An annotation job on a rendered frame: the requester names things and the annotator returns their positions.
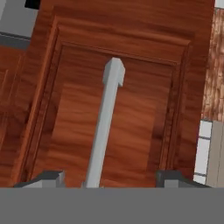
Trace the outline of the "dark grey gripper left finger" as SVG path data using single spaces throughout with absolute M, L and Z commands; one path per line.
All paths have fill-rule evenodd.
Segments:
M 15 184 L 16 188 L 61 188 L 65 186 L 63 171 L 42 171 L 30 181 Z

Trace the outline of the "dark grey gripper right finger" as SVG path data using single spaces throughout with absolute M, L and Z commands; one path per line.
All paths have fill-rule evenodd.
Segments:
M 156 173 L 156 187 L 160 188 L 208 188 L 196 181 L 185 178 L 180 171 L 164 170 Z

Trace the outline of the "reddish wooden drawer front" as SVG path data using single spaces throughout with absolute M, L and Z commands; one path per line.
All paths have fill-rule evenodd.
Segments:
M 152 187 L 158 170 L 191 177 L 215 0 L 41 0 L 16 98 L 14 182 L 86 176 L 106 63 L 125 67 L 101 183 Z

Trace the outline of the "reddish wooden cupboard door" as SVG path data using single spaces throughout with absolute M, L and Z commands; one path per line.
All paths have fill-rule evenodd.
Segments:
M 15 116 L 15 98 L 25 51 L 0 46 L 0 187 L 11 186 L 21 127 Z

